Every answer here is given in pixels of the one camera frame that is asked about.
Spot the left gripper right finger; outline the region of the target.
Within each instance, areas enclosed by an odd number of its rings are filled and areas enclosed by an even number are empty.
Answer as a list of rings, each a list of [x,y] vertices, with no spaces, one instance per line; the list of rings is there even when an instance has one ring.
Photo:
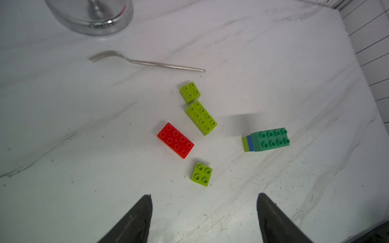
[[[256,206],[264,243],[312,243],[265,193],[258,195]]]

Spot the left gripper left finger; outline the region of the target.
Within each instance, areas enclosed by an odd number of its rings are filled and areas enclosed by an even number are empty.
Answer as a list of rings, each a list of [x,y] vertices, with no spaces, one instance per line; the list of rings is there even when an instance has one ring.
[[[151,226],[153,203],[144,195],[99,243],[146,243]]]

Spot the lime lego brick front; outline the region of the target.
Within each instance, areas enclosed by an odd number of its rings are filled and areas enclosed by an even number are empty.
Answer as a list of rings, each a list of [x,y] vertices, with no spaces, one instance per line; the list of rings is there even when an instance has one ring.
[[[243,143],[244,152],[249,152],[250,148],[246,136],[242,137],[242,143]]]

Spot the blue lego brick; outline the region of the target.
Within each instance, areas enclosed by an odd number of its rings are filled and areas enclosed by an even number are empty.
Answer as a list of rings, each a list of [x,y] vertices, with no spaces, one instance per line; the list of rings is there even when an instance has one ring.
[[[248,135],[246,137],[246,140],[247,140],[247,148],[245,149],[246,152],[249,152],[249,151],[255,151],[254,150],[254,146],[253,146],[253,142],[252,142],[252,138],[250,135]]]

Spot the dark green lego brick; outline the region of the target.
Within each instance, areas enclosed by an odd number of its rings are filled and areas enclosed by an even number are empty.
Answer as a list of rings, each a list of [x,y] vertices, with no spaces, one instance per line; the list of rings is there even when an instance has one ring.
[[[278,128],[266,131],[259,131],[251,135],[254,151],[266,151],[290,145],[288,131],[285,128]]]

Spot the lime lego brick centre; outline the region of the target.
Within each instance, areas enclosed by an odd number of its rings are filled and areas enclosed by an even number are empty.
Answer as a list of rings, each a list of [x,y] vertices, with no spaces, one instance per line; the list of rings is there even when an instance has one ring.
[[[197,184],[207,187],[209,185],[212,172],[212,168],[201,163],[196,163],[190,179]]]

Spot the red lego brick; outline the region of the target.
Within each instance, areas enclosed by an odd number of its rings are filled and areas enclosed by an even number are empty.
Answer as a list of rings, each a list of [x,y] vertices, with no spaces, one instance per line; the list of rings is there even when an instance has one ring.
[[[194,147],[194,144],[170,123],[163,127],[157,137],[182,159],[185,159]]]

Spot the long lime lego brick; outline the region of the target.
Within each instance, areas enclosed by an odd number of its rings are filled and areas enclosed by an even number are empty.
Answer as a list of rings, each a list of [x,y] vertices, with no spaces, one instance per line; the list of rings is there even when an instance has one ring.
[[[199,101],[193,102],[185,112],[204,136],[217,126],[217,122]]]

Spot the small lime lego brick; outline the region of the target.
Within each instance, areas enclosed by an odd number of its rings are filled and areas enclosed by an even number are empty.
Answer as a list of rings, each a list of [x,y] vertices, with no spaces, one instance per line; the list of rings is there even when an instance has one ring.
[[[194,82],[182,86],[179,92],[186,104],[196,101],[201,96],[201,93]]]

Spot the silver glass holder stand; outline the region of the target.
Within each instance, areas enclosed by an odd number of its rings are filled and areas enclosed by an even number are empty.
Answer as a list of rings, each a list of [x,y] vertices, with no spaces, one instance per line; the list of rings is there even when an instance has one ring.
[[[104,36],[124,29],[132,20],[132,0],[46,0],[54,17],[78,33]]]

